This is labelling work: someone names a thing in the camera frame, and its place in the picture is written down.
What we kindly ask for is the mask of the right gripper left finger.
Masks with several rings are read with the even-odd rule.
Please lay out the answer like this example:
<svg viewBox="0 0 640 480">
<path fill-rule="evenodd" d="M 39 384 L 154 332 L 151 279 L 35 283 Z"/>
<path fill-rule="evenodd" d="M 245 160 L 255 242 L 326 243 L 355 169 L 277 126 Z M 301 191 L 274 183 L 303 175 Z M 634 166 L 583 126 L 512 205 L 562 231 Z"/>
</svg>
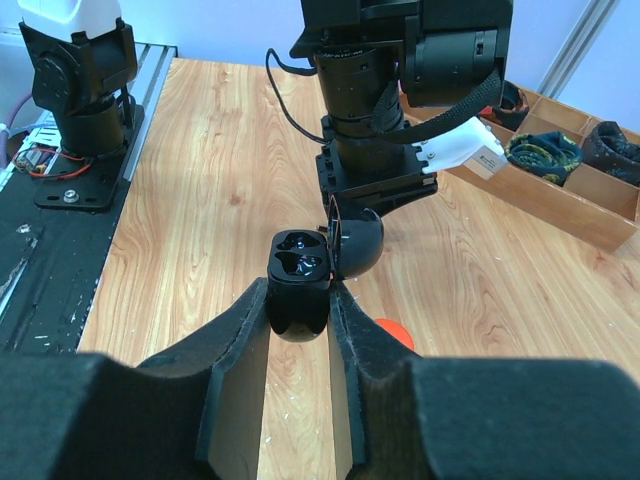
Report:
<svg viewBox="0 0 640 480">
<path fill-rule="evenodd" d="M 130 367 L 97 353 L 1 357 L 5 479 L 253 479 L 269 325 L 255 280 Z"/>
</svg>

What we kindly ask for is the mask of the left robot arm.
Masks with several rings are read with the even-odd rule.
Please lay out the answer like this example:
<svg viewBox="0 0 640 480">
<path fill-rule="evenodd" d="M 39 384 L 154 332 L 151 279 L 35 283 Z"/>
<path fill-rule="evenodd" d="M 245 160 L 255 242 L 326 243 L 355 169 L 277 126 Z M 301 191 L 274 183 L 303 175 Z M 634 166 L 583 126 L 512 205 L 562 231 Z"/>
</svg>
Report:
<svg viewBox="0 0 640 480">
<path fill-rule="evenodd" d="M 23 1 L 19 29 L 34 68 L 32 97 L 49 111 L 69 160 L 44 175 L 66 182 L 80 209 L 107 209 L 142 117 L 132 27 L 115 1 Z M 379 215 L 433 195 L 418 146 L 500 102 L 509 1 L 305 1 L 291 48 L 319 80 L 327 113 L 315 141 L 322 202 Z"/>
</svg>

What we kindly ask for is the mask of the orange charging case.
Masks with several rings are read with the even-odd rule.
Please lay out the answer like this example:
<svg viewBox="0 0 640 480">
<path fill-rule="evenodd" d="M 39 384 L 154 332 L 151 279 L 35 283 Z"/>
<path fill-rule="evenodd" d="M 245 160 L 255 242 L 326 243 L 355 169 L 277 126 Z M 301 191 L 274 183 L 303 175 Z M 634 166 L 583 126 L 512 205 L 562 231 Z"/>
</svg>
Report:
<svg viewBox="0 0 640 480">
<path fill-rule="evenodd" d="M 414 339 L 402 324 L 387 318 L 377 318 L 375 322 L 406 348 L 415 350 Z"/>
</svg>

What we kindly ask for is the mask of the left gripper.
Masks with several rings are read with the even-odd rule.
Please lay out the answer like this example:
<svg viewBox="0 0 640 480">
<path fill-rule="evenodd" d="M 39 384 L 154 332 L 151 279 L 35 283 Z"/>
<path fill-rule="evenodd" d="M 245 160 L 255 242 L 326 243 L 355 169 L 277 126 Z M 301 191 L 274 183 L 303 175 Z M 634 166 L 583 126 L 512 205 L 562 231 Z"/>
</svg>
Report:
<svg viewBox="0 0 640 480">
<path fill-rule="evenodd" d="M 345 167 L 336 142 L 323 146 L 316 156 L 321 199 L 329 214 L 331 197 L 338 195 L 359 202 L 380 217 L 411 202 L 435 195 L 438 191 L 436 173 L 423 172 L 428 165 L 426 152 L 419 146 L 399 145 L 400 155 L 391 166 L 373 171 Z"/>
</svg>

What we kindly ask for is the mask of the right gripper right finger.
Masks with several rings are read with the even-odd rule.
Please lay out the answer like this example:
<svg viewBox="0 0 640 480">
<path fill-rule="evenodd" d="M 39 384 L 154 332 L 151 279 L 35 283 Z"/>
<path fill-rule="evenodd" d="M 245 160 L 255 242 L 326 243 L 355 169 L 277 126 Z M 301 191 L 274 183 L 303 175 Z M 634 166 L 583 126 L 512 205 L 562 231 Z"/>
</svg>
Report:
<svg viewBox="0 0 640 480">
<path fill-rule="evenodd" d="M 597 360 L 422 357 L 334 285 L 340 479 L 635 479 L 639 388 Z"/>
</svg>

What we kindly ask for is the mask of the black charging case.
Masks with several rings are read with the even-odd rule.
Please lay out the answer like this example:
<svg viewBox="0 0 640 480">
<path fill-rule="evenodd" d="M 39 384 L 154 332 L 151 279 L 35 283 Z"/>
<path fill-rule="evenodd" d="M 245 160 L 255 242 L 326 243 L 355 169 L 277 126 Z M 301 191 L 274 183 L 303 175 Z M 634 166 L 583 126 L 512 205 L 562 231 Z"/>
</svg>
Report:
<svg viewBox="0 0 640 480">
<path fill-rule="evenodd" d="M 321 334 L 329 319 L 331 284 L 370 270 L 383 246 L 380 215 L 341 195 L 330 199 L 325 232 L 277 233 L 267 265 L 266 311 L 272 331 L 293 343 Z"/>
</svg>

